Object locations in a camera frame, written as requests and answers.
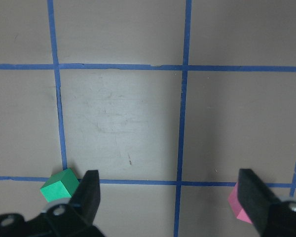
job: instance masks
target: green block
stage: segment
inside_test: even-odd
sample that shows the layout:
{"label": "green block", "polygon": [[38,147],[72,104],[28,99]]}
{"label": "green block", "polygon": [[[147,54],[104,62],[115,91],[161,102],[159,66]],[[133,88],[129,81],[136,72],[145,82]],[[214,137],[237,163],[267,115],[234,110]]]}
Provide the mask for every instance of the green block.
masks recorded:
{"label": "green block", "polygon": [[52,175],[41,187],[40,192],[50,202],[60,198],[71,198],[79,185],[73,171],[68,168]]}

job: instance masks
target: pink block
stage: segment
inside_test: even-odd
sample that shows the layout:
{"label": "pink block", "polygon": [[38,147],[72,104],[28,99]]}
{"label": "pink block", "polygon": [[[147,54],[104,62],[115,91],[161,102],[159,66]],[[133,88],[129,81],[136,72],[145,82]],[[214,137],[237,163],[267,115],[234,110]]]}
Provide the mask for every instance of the pink block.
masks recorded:
{"label": "pink block", "polygon": [[230,207],[237,219],[252,224],[247,213],[245,212],[245,210],[242,208],[240,202],[238,201],[238,183],[236,183],[234,189],[232,190],[231,194],[229,195],[228,202],[229,202]]}

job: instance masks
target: gray floor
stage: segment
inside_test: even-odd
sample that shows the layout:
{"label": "gray floor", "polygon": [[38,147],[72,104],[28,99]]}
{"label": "gray floor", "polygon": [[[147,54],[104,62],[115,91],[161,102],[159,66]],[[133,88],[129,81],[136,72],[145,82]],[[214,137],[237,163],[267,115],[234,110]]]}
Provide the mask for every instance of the gray floor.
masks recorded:
{"label": "gray floor", "polygon": [[[234,217],[232,187],[217,182],[236,182],[238,169],[250,167],[268,183],[288,184],[273,189],[279,196],[290,193],[296,1],[193,0],[187,13],[194,68],[183,62],[183,0],[47,2],[0,1],[0,214],[35,217],[46,204],[35,177],[63,168],[54,74],[60,68],[66,161],[79,178],[99,170],[94,223],[106,236],[258,236]],[[83,69],[88,64],[96,65]],[[171,69],[153,67],[160,65]],[[189,71],[184,137],[182,70]],[[180,149],[182,181],[214,186],[182,186],[175,226],[176,185],[167,181],[177,180]]]}

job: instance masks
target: blue grid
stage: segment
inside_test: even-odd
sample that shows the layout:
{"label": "blue grid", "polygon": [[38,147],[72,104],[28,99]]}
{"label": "blue grid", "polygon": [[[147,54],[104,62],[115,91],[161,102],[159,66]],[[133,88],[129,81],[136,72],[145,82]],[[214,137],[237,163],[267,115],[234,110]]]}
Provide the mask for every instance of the blue grid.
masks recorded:
{"label": "blue grid", "polygon": [[[66,143],[61,103],[61,78],[60,70],[63,69],[120,69],[120,70],[153,70],[153,71],[181,71],[182,72],[182,92],[180,107],[180,126],[179,126],[179,148],[178,148],[178,165],[176,181],[162,180],[112,180],[101,179],[101,184],[122,184],[122,185],[170,185],[176,186],[175,201],[175,218],[174,218],[174,237],[179,235],[179,216],[180,216],[180,200],[181,187],[233,187],[235,182],[190,182],[182,181],[183,166],[183,148],[184,148],[184,131],[185,131],[185,103],[186,103],[186,87],[187,74],[189,71],[211,71],[211,72],[291,72],[296,73],[294,66],[216,66],[216,65],[189,65],[189,38],[191,24],[192,0],[186,0],[185,3],[185,36],[184,36],[184,53],[182,65],[161,65],[152,66],[145,64],[82,64],[67,63],[59,64],[57,56],[57,38],[54,19],[53,0],[47,0],[49,30],[52,48],[53,64],[0,64],[0,70],[53,70],[55,74],[57,110],[59,138],[62,156],[63,169],[67,168]],[[0,180],[27,181],[27,182],[46,182],[46,177],[20,177],[20,176],[0,176]],[[267,183],[271,188],[290,188],[290,196],[294,196],[296,190],[296,164],[291,183]]]}

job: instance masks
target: bolt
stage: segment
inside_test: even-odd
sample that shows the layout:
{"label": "bolt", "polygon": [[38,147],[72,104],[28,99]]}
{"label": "bolt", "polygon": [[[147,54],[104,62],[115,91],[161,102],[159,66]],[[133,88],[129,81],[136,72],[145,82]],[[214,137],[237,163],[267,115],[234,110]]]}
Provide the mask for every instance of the bolt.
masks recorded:
{"label": "bolt", "polygon": [[12,215],[8,215],[7,218],[1,221],[1,226],[6,227],[8,225],[11,225],[13,222],[14,222],[14,217]]}
{"label": "bolt", "polygon": [[296,212],[296,202],[291,202],[288,207],[293,211]]}
{"label": "bolt", "polygon": [[57,207],[54,211],[53,211],[53,214],[55,216],[60,216],[62,214],[64,214],[66,211],[65,207],[63,205],[60,205],[59,207]]}

